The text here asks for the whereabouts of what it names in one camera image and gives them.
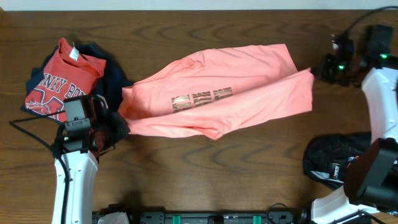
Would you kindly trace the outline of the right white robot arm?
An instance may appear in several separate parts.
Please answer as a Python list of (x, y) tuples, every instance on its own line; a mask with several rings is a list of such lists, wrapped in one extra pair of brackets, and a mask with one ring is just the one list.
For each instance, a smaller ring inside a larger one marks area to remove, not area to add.
[(397, 58), (390, 54), (391, 37), (374, 26), (354, 48), (341, 34), (333, 42), (335, 54), (313, 70), (328, 83), (360, 87), (371, 130), (309, 142), (303, 171), (331, 193), (302, 213), (305, 223), (372, 223), (376, 213), (397, 213)]

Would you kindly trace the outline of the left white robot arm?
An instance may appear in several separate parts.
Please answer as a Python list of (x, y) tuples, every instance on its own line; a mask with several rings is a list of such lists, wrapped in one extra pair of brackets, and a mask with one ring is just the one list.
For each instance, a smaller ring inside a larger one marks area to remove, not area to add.
[(67, 120), (52, 144), (57, 175), (52, 223), (91, 223), (99, 159), (130, 129), (100, 95), (69, 98), (64, 106)]

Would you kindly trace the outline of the pink t-shirt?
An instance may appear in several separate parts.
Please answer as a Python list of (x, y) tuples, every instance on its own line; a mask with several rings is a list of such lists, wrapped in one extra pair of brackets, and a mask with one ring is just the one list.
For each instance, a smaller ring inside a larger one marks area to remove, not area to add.
[(122, 90), (131, 134), (219, 139), (312, 110), (314, 76), (284, 44), (206, 49)]

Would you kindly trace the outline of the black patterned garment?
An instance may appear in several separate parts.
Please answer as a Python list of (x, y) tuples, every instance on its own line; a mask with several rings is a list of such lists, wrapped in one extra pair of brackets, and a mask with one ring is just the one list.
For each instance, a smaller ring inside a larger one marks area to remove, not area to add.
[(371, 145), (371, 133), (327, 134), (313, 138), (303, 154), (303, 173), (332, 190), (344, 184), (348, 166)]

